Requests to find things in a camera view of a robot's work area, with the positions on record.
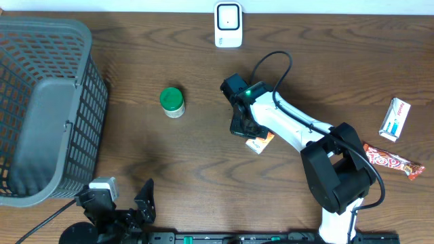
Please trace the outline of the orange small carton box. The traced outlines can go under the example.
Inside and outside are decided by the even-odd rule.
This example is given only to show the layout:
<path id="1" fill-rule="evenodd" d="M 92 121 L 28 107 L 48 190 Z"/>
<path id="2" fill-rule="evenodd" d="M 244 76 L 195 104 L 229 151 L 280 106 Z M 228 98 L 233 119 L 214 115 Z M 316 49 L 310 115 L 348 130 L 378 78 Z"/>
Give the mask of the orange small carton box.
<path id="1" fill-rule="evenodd" d="M 245 144 L 253 150 L 258 155 L 268 146 L 271 140 L 275 137 L 275 135 L 271 132 L 267 134 L 265 139 L 263 138 L 255 138 L 255 139 L 247 139 Z"/>

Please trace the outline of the green lid jar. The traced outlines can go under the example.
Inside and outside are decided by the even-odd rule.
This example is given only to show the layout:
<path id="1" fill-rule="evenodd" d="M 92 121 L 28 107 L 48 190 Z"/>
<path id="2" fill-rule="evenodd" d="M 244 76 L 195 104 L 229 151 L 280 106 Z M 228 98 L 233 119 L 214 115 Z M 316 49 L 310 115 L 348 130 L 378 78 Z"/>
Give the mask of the green lid jar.
<path id="1" fill-rule="evenodd" d="M 160 94 L 160 104 L 169 118 L 179 118 L 185 112 L 182 92 L 175 87 L 167 87 Z"/>

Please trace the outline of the white Panadol medicine box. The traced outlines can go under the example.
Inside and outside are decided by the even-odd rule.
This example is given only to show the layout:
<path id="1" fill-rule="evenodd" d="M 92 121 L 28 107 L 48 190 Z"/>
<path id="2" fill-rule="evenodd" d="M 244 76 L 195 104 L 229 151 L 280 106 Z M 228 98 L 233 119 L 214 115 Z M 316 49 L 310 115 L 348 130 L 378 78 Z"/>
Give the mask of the white Panadol medicine box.
<path id="1" fill-rule="evenodd" d="M 401 135 L 410 108 L 411 105 L 407 102 L 399 98 L 393 98 L 378 132 L 379 135 L 396 142 Z"/>

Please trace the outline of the red chocolate bar wrapper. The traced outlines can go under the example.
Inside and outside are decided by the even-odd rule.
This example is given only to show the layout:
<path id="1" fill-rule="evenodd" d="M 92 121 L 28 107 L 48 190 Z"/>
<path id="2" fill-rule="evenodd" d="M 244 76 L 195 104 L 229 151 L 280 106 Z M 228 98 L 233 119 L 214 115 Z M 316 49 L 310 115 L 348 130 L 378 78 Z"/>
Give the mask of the red chocolate bar wrapper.
<path id="1" fill-rule="evenodd" d="M 371 164 L 381 165 L 391 169 L 396 169 L 406 173 L 409 180 L 415 180 L 425 167 L 417 162 L 410 161 L 399 155 L 376 148 L 368 143 L 363 144 L 363 149 Z"/>

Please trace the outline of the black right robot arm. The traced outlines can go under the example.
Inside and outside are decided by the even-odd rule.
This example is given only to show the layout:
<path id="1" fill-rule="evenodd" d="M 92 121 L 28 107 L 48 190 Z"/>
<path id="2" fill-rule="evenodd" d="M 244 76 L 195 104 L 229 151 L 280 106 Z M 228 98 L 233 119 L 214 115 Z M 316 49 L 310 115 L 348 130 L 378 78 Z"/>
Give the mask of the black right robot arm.
<path id="1" fill-rule="evenodd" d="M 322 240 L 353 241 L 353 210 L 361 207 L 376 181 L 355 129 L 318 121 L 288 104 L 270 85 L 248 85 L 238 74 L 225 79 L 220 90 L 233 107 L 232 134 L 254 140 L 274 133 L 300 153 L 309 189 L 323 208 Z"/>

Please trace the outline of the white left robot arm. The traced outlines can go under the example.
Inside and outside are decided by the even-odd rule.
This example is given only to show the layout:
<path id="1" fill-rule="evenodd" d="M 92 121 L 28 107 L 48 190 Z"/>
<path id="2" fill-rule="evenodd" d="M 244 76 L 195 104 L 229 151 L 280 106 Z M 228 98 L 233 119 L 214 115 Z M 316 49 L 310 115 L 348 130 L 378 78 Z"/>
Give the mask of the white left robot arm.
<path id="1" fill-rule="evenodd" d="M 60 243 L 148 243 L 149 235 L 142 227 L 153 224 L 156 218 L 153 196 L 154 181 L 148 179 L 134 201 L 137 208 L 117 209 L 119 197 L 116 179 L 96 178 L 74 196 L 84 209 L 88 222 L 69 226 Z"/>

